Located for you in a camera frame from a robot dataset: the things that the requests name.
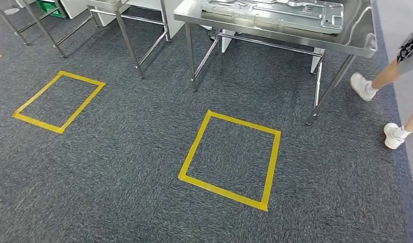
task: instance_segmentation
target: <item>steel tray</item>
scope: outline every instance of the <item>steel tray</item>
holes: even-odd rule
[[[316,0],[205,0],[202,10],[327,34],[344,25],[344,5]]]

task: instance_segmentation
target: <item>shoe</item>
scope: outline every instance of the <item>shoe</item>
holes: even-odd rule
[[[351,87],[364,101],[371,101],[377,94],[372,88],[372,81],[365,79],[361,74],[355,73],[350,79]]]
[[[400,127],[395,123],[388,123],[384,127],[384,133],[386,136],[385,146],[391,149],[397,149],[402,143],[405,142],[404,138],[395,137],[395,131],[400,129]]]

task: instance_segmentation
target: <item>carpet floor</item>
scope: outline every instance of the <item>carpet floor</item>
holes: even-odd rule
[[[25,10],[9,17],[18,27],[30,21]],[[58,38],[84,17],[43,22]],[[162,30],[126,25],[139,57]],[[315,76],[303,54],[234,41],[211,54],[194,93],[184,29],[148,58],[145,79],[115,21],[89,22],[61,45],[66,59],[37,26],[25,36],[30,47],[0,18],[0,242],[413,243],[405,150],[383,145],[383,125],[399,119],[393,87],[365,103],[348,82],[354,71],[372,78],[384,67],[380,29],[380,51],[356,59],[310,127]],[[198,64],[211,40],[200,26],[193,37]],[[344,59],[327,55],[324,88]],[[62,135],[12,118],[60,70],[106,85]],[[22,113],[60,126],[94,88],[65,77]],[[281,131],[268,212],[178,180],[208,109]],[[214,118],[187,174],[260,200],[272,143]]]

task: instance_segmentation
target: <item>stainless steel table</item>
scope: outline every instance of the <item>stainless steel table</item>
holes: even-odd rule
[[[334,88],[342,80],[351,63],[356,56],[371,58],[377,51],[377,39],[374,28],[372,7],[370,0],[330,0],[329,2],[344,4],[344,29],[340,34],[322,34],[306,30],[294,29],[279,25],[266,24],[252,20],[224,16],[219,14],[203,12],[201,5],[203,0],[184,0],[174,11],[175,20],[185,22],[187,43],[189,48],[189,64],[191,73],[192,89],[197,90],[198,84],[196,77],[205,64],[213,49],[219,45],[220,37],[239,39],[260,45],[286,49],[289,51],[300,52],[316,57],[320,57],[317,65],[317,85],[315,90],[314,109],[306,121],[311,125],[325,102],[330,97]],[[208,50],[205,58],[195,69],[193,61],[193,44],[191,37],[190,24],[200,24],[212,26],[217,29],[216,38],[211,48]],[[231,36],[220,32],[221,29],[232,30],[245,34],[261,36],[270,39],[282,40],[285,42],[296,43],[304,46],[321,48],[329,51],[337,51],[348,54],[347,59],[341,66],[334,80],[331,82],[324,95],[319,98],[321,84],[321,69],[323,65],[324,54],[295,49],[291,47],[266,43],[255,39],[241,36]]]

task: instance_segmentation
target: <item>sock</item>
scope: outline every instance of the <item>sock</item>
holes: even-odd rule
[[[396,130],[394,130],[393,135],[394,135],[394,137],[396,137],[396,138],[405,139],[405,138],[406,138],[407,136],[409,136],[409,134],[411,134],[411,133],[412,133],[412,132],[407,132],[407,131],[405,130],[405,127],[402,126],[402,127],[397,128]]]
[[[372,88],[372,81],[368,80],[366,86],[364,87],[364,90],[370,94],[376,94],[377,89]]]

